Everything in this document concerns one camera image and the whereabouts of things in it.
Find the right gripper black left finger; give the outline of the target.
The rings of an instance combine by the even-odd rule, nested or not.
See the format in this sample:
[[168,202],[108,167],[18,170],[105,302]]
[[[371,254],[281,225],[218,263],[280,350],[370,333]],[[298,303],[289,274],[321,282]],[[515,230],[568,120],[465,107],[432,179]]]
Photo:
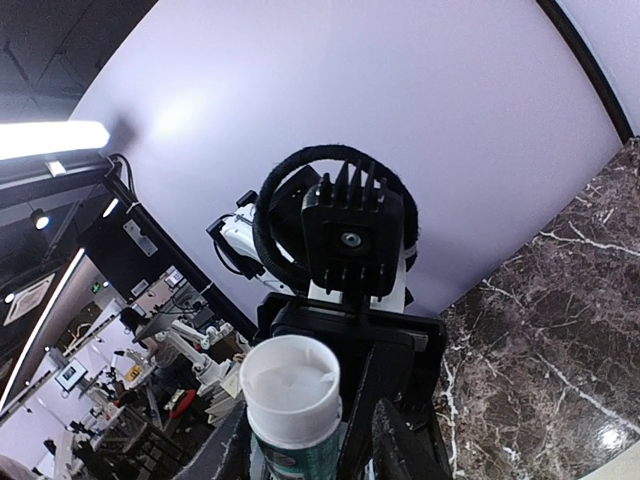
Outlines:
[[250,426],[244,401],[237,403],[214,430],[177,480],[250,478]]

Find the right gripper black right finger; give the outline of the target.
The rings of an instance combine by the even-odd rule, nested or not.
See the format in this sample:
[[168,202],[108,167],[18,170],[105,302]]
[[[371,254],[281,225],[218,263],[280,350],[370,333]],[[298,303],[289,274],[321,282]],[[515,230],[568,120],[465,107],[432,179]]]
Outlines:
[[388,399],[376,403],[372,417],[372,460],[377,479],[450,479],[435,456],[407,428]]

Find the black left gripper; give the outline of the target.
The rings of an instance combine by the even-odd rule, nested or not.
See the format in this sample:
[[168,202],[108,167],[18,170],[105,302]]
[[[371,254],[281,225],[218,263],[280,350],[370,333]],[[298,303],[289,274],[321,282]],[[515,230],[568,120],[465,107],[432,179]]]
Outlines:
[[355,312],[281,293],[266,296],[257,319],[256,343],[282,335],[308,336],[338,358],[343,419],[350,415],[339,457],[340,479],[358,479],[371,457],[371,424],[379,400],[399,395],[398,409],[416,430],[433,421],[433,393],[446,349],[442,320],[373,309]]

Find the green white glue stick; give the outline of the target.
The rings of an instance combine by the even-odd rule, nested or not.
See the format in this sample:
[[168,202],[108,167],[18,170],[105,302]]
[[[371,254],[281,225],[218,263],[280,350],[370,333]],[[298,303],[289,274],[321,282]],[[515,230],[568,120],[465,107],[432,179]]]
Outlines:
[[243,360],[247,419],[272,478],[336,477],[340,376],[335,354],[306,336],[271,338]]

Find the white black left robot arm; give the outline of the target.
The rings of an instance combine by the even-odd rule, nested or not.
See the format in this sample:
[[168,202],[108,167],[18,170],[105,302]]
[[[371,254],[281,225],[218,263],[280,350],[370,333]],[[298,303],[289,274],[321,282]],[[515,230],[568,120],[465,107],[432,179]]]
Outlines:
[[409,315],[416,203],[346,145],[303,148],[210,228],[271,287],[239,384],[274,479],[448,479],[433,394],[443,321]]

